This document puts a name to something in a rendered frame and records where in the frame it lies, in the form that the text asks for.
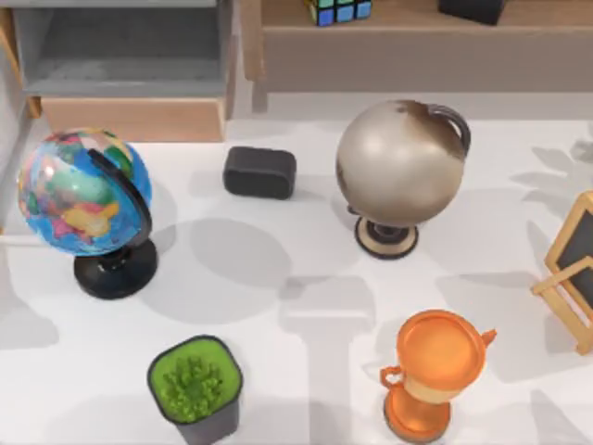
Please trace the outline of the black rounded box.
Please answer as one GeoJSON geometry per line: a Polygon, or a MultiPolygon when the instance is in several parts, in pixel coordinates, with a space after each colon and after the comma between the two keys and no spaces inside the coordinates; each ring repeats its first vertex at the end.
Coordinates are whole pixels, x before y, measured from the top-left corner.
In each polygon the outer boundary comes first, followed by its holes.
{"type": "Polygon", "coordinates": [[[233,195],[287,200],[295,189],[296,165],[296,157],[285,150],[233,146],[225,160],[222,182],[233,195]]]}

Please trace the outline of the beige brown globe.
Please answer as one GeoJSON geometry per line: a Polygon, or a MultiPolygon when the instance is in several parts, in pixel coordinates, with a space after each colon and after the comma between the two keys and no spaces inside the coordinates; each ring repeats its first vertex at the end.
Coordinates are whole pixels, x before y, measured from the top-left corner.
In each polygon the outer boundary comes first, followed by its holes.
{"type": "Polygon", "coordinates": [[[361,248],[381,260],[410,254],[419,224],[458,194],[471,142],[468,122],[444,105],[387,100],[362,111],[344,130],[335,159],[361,248]]]}

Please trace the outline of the green plant in black pot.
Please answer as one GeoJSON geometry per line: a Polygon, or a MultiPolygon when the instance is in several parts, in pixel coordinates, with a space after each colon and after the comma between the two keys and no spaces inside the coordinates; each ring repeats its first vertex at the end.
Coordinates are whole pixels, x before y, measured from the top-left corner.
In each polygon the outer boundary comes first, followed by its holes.
{"type": "Polygon", "coordinates": [[[162,351],[146,382],[162,417],[186,445],[214,445],[237,430],[244,377],[218,337],[190,337],[162,351]]]}

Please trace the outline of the pale wooden drawer front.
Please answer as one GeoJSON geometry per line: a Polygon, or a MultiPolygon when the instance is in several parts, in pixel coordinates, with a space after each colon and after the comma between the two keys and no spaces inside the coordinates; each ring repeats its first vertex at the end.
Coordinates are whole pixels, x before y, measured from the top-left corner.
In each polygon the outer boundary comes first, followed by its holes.
{"type": "Polygon", "coordinates": [[[222,97],[44,97],[41,105],[54,131],[100,128],[130,142],[220,142],[227,121],[222,97]]]}

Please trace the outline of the orange trophy cup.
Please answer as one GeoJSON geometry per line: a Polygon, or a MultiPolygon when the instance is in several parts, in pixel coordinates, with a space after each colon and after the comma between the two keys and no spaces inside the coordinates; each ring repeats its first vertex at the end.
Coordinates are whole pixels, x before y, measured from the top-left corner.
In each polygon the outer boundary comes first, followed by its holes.
{"type": "Polygon", "coordinates": [[[448,429],[451,401],[482,373],[494,329],[478,332],[451,311],[411,316],[397,333],[398,364],[380,370],[387,389],[384,417],[399,438],[415,445],[440,439],[448,429]]]}

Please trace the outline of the wooden open shelf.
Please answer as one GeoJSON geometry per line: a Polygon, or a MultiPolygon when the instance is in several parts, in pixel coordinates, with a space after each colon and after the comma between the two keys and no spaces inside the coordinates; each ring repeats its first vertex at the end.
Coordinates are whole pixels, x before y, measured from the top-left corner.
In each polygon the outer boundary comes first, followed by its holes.
{"type": "Polygon", "coordinates": [[[375,0],[316,26],[304,0],[237,0],[254,105],[270,93],[593,93],[593,0],[507,0],[488,26],[437,0],[375,0]]]}

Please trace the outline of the colourful puzzle cube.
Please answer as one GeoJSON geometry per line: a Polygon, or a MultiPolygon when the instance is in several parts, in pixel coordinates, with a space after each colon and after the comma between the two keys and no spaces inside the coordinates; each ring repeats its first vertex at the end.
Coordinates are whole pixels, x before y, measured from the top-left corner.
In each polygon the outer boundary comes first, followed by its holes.
{"type": "Polygon", "coordinates": [[[303,0],[303,3],[318,27],[367,19],[373,5],[372,0],[303,0]]]}

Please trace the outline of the blue colourful globe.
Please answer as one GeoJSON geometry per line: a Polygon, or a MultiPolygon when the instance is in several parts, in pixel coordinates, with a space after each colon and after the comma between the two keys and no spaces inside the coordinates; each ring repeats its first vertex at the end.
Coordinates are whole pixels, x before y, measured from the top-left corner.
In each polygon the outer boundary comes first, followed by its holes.
{"type": "Polygon", "coordinates": [[[98,299],[129,297],[154,277],[151,200],[140,155],[101,129],[50,134],[18,177],[26,223],[49,246],[73,256],[80,288],[98,299]]]}

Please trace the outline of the wooden framed blackboard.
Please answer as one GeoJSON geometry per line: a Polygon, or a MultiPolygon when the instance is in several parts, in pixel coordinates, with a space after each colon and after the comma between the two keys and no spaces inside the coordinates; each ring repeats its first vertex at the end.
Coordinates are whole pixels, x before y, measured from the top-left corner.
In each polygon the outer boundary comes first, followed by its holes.
{"type": "Polygon", "coordinates": [[[579,195],[545,258],[550,276],[531,291],[541,297],[576,340],[593,351],[593,190],[579,195]]]}

